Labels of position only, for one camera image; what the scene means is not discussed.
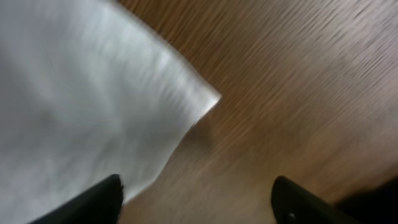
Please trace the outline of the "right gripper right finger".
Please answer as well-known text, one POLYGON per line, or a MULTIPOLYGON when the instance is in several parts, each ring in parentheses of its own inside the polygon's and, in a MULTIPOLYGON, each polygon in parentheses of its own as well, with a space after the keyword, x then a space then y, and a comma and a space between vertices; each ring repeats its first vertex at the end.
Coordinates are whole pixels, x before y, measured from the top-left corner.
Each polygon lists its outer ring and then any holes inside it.
POLYGON ((284 176, 278 176, 274 181, 271 206, 277 224, 353 224, 358 222, 284 176))

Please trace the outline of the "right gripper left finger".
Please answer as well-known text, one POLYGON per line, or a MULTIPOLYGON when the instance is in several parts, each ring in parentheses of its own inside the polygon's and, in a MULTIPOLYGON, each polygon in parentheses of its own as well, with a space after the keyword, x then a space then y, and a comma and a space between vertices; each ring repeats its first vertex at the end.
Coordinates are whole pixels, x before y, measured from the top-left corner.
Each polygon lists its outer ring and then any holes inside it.
POLYGON ((124 200, 123 184, 112 174, 33 224, 117 224, 124 200))

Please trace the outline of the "white t-shirt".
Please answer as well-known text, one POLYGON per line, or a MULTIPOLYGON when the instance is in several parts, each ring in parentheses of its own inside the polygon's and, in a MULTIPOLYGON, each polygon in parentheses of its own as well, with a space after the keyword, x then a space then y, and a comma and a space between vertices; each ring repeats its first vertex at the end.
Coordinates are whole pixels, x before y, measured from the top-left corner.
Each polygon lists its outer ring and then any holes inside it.
POLYGON ((220 94, 117 1, 1 0, 1 222, 159 176, 220 94))

